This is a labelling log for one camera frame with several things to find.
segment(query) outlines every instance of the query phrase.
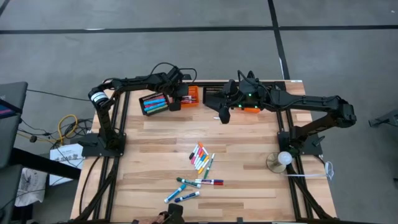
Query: wooden tabletop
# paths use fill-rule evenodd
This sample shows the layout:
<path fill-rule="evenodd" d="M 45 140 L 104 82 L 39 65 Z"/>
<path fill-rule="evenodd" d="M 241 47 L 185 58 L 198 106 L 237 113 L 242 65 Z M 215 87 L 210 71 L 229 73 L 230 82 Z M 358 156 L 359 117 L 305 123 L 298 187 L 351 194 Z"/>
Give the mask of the wooden tabletop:
<path fill-rule="evenodd" d="M 305 94 L 302 82 L 285 83 L 289 93 Z M 197 107 L 182 108 L 181 111 L 143 116 L 138 98 L 151 93 L 149 90 L 131 92 L 125 129 L 127 143 L 120 160 L 112 222 L 154 217 L 167 210 L 164 199 L 181 186 L 176 181 L 177 177 L 189 180 L 202 178 L 204 172 L 198 175 L 188 158 L 197 141 L 201 141 L 210 154 L 216 154 L 208 178 L 223 179 L 224 186 L 203 185 L 201 189 L 187 186 L 179 196 L 197 190 L 201 195 L 180 202 L 184 206 L 186 222 L 235 222 L 236 217 L 252 222 L 295 220 L 287 177 L 271 172 L 266 166 L 267 156 L 279 151 L 275 113 L 264 110 L 253 114 L 233 110 L 229 124 L 221 124 L 214 119 L 218 113 L 200 103 Z M 284 126 L 288 128 L 285 113 L 282 116 Z M 312 120 L 308 111 L 292 110 L 292 116 L 297 126 Z M 98 131 L 98 128 L 95 116 L 93 131 Z M 78 216 L 81 189 L 94 159 L 84 161 L 71 218 Z M 325 173 L 320 161 L 313 156 L 302 156 L 302 160 L 306 174 Z M 102 158 L 89 176 L 83 208 L 97 191 L 101 166 Z M 307 185 L 317 202 L 335 217 L 326 177 L 308 177 Z M 306 217 L 298 189 L 297 193 L 302 216 Z M 102 218 L 107 195 L 106 192 L 105 200 L 102 200 Z"/>

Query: white cable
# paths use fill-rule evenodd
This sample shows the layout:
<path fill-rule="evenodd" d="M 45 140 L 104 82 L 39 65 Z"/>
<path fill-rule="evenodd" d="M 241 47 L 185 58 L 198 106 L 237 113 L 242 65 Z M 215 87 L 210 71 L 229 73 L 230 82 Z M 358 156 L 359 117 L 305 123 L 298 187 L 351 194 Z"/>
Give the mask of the white cable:
<path fill-rule="evenodd" d="M 329 180 L 331 180 L 335 174 L 335 171 L 333 170 L 333 164 L 329 161 L 325 163 L 325 173 L 326 174 L 284 174 L 284 175 L 287 177 L 327 177 Z"/>

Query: white paper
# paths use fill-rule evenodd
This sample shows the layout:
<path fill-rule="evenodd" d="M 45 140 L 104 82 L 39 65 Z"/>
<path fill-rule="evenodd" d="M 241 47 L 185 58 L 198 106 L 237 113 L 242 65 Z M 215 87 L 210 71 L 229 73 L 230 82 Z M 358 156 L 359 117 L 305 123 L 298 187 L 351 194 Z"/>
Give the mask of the white paper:
<path fill-rule="evenodd" d="M 71 164 L 73 164 L 73 166 L 76 168 L 79 169 L 82 168 L 83 157 L 81 156 L 81 152 L 83 150 L 83 146 L 79 144 L 71 144 L 71 145 L 61 146 L 58 148 L 58 150 L 57 149 L 50 150 L 50 159 L 52 161 L 59 161 L 68 166 L 72 166 Z M 68 181 L 71 181 L 71 179 L 52 174 L 50 175 L 50 185 L 58 185 Z"/>

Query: orange box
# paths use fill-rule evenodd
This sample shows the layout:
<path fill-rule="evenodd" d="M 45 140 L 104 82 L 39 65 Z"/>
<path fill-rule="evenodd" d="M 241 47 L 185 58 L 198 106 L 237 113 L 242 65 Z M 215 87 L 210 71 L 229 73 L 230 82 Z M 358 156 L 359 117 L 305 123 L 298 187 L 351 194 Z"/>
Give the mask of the orange box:
<path fill-rule="evenodd" d="M 193 96 L 196 100 L 194 103 L 181 103 L 182 108 L 189 108 L 199 105 L 199 87 L 197 86 L 190 86 L 188 88 L 188 95 Z"/>

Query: gray carpet floor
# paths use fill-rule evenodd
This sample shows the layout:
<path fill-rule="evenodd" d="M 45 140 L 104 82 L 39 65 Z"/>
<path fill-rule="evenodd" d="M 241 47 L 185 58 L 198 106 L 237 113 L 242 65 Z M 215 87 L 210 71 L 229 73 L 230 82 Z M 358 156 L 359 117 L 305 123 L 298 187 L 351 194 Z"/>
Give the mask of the gray carpet floor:
<path fill-rule="evenodd" d="M 280 26 L 398 24 L 394 0 L 274 2 Z M 265 0 L 12 0 L 0 16 L 0 30 L 271 25 Z M 392 178 L 398 176 L 398 129 L 370 128 L 368 120 L 398 108 L 398 30 L 282 31 L 281 36 L 291 79 L 303 80 L 308 95 L 340 95 L 355 108 L 357 124 L 325 131 L 322 142 L 325 160 L 335 168 L 330 188 L 338 216 L 396 223 L 398 189 Z M 0 83 L 27 81 L 33 90 L 79 98 L 105 78 L 147 75 L 162 61 L 194 67 L 198 79 L 234 78 L 237 69 L 282 79 L 271 30 L 0 35 Z M 22 117 L 33 127 L 55 131 L 66 114 L 92 118 L 93 113 L 88 102 L 29 92 Z M 17 138 L 16 146 L 47 154 L 51 145 Z M 52 187 L 44 203 L 35 204 L 34 218 L 68 220 L 76 187 L 77 182 Z"/>

